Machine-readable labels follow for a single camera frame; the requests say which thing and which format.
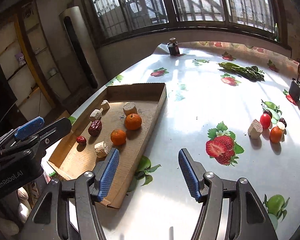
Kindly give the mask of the dark purple plum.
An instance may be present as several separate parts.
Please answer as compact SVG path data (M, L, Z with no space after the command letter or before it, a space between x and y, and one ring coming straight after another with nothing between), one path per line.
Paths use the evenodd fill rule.
M270 110L268 110L268 109L265 109L265 110L263 111L263 114L267 114L267 115L269 115L269 116L270 116L270 118L272 118L272 117L273 117L273 115L272 115L271 111L270 111Z

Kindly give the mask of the red cherry tomato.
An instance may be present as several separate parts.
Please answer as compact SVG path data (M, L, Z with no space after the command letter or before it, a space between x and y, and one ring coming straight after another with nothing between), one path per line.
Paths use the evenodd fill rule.
M271 125L271 117L267 113L263 113L260 117L260 123L263 129L268 129Z

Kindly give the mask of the beige chunk tray back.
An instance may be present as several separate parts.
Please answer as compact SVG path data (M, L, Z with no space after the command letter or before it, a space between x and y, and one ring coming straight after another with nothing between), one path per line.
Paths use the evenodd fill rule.
M101 103L101 108L103 109L103 111L107 111L110 109L110 104L107 100L103 100Z

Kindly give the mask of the wooden wall shelf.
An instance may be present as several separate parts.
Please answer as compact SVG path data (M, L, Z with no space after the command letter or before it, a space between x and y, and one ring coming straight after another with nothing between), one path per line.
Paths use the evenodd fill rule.
M27 120L69 117L63 101L70 90L43 32L37 5L31 2L0 25L0 65Z

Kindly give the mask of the beige chunk tray front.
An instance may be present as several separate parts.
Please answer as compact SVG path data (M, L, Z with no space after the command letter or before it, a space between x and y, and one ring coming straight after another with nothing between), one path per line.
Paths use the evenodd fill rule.
M104 158L109 153L108 146L104 141L96 143L94 149L98 158Z

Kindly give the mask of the black plant pot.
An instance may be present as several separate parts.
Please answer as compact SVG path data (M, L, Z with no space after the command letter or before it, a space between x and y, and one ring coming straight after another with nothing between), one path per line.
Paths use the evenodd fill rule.
M292 78L288 92L294 101L299 101L299 99L300 99L300 81L295 78Z

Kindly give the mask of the white tower air conditioner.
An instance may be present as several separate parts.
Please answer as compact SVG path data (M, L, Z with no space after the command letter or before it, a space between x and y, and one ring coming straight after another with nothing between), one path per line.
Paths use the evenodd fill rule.
M75 57L91 88L99 89L107 83L89 31L78 6L64 10L59 18L68 36Z

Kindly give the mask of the beige wedge chunk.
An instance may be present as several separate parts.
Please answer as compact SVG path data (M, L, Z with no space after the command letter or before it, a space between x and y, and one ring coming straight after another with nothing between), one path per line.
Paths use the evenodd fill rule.
M258 139L263 132L263 127L258 120L253 120L248 128L248 135L251 139Z

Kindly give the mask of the beige cylinder piece far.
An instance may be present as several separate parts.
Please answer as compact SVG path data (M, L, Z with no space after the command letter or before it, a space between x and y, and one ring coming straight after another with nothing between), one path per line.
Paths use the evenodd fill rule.
M128 102L123 107L123 112L126 116L130 114L137 114L138 110L136 108L136 104L134 102Z

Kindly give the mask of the orange tangerine from table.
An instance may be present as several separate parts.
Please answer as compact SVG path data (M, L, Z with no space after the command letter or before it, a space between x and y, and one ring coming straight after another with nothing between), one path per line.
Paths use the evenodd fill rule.
M282 135L283 132L281 128L279 128L278 126L273 127L270 131L270 136L269 136L270 141L274 144L277 144L281 141Z

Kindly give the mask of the dark red date table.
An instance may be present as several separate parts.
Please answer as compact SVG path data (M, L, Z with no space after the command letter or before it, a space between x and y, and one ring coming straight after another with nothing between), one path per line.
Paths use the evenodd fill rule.
M285 127L287 127L287 123L284 118L280 118L279 122L283 123L285 125Z

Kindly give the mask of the green bottle on sill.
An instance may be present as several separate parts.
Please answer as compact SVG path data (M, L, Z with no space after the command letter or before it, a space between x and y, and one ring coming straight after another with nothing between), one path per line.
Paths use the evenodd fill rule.
M274 40L275 40L276 42L279 42L279 28L278 28L277 23L275 23L274 31L275 31L275 39L274 39Z

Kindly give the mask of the shallow cardboard tray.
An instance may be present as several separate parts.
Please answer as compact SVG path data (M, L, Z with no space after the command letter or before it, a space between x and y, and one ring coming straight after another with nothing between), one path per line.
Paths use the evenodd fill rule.
M101 204L105 207L118 209L126 196L130 182L133 179L141 156L151 137L155 123L166 99L166 85L164 83L135 83L106 87L89 104L89 106L76 117L70 133L56 146L48 160L48 164L64 179L76 179L83 172L92 170L99 161L94 146L104 141L109 148L114 147L110 134L115 129L126 133L126 143L118 146L120 161L108 195ZM110 109L101 116L102 130L98 137L88 133L91 125L89 116L95 109L101 108L103 100L107 100ZM142 118L142 125L135 131L125 127L125 114L123 106L134 102L138 115ZM84 136L86 145L76 142L78 136Z

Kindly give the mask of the round beige cake piece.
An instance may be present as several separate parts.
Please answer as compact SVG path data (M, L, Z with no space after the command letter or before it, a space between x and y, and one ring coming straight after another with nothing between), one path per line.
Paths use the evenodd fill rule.
M284 130L286 129L285 124L282 123L282 122L280 122L280 121L277 122L277 127L278 127L279 129L281 129L282 131L284 131Z

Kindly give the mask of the beige chunk tray middle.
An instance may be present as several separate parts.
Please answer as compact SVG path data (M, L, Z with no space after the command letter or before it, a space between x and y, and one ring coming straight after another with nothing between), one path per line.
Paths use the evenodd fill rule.
M99 120L101 118L101 116L102 116L102 112L103 112L102 109L95 109L95 110L93 110L91 112L90 116L89 116L89 120L91 122Z

